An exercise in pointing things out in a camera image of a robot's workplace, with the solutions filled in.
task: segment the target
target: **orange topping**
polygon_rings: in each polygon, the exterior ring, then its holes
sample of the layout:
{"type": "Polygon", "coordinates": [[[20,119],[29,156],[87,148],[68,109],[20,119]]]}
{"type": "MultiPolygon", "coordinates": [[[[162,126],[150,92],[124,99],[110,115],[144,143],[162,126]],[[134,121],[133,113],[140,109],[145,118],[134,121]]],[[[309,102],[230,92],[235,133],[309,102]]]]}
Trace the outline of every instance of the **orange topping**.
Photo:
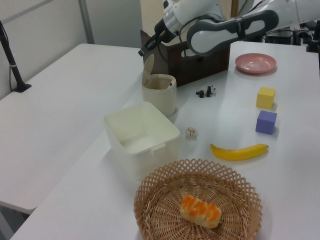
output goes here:
{"type": "Polygon", "coordinates": [[[214,203],[210,203],[208,206],[208,211],[206,213],[206,220],[207,221],[214,221],[220,216],[220,211],[214,203]]]}
{"type": "Polygon", "coordinates": [[[205,201],[199,201],[195,205],[195,208],[196,208],[197,214],[204,215],[207,212],[208,204],[205,201]]]}
{"type": "Polygon", "coordinates": [[[197,209],[194,207],[196,201],[197,200],[193,198],[191,195],[187,195],[181,202],[181,206],[183,207],[186,213],[195,216],[197,214],[197,209]]]}

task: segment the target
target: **cup lid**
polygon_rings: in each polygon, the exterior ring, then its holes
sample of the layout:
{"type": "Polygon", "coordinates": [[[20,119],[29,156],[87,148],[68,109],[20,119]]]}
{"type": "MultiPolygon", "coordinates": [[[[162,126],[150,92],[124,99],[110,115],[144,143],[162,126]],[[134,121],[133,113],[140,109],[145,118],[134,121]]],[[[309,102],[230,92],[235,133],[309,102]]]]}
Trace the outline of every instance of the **cup lid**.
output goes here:
{"type": "Polygon", "coordinates": [[[142,74],[142,86],[146,86],[150,77],[152,68],[154,67],[155,55],[151,54],[145,61],[142,74]]]}

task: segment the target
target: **white plastic bin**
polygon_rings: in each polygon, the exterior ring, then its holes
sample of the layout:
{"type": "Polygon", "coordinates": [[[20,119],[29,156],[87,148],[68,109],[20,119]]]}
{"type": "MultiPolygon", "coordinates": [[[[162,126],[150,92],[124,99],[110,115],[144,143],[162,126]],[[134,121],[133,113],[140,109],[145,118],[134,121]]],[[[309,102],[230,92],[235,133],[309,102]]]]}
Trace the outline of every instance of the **white plastic bin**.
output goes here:
{"type": "Polygon", "coordinates": [[[142,181],[178,160],[180,131],[151,103],[122,108],[104,122],[117,161],[131,178],[142,181]]]}

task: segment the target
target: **bread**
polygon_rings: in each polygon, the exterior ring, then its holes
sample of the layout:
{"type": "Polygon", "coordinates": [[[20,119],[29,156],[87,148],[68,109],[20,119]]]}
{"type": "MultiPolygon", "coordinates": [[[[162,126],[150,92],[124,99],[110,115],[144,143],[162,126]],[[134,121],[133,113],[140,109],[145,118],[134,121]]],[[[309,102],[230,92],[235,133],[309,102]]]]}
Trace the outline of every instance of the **bread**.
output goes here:
{"type": "Polygon", "coordinates": [[[185,196],[180,204],[181,217],[207,229],[218,226],[221,213],[221,209],[216,204],[208,204],[191,195],[185,196]]]}

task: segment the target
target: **yellow cube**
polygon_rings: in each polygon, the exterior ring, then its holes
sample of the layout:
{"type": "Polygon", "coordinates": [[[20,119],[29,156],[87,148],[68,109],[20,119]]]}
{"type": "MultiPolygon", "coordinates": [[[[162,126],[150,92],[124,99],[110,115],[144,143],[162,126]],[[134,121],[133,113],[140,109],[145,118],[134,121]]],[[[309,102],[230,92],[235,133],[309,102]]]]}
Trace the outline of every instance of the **yellow cube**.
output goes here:
{"type": "Polygon", "coordinates": [[[272,109],[276,95],[276,90],[269,87],[261,87],[256,97],[255,106],[258,108],[272,109]]]}

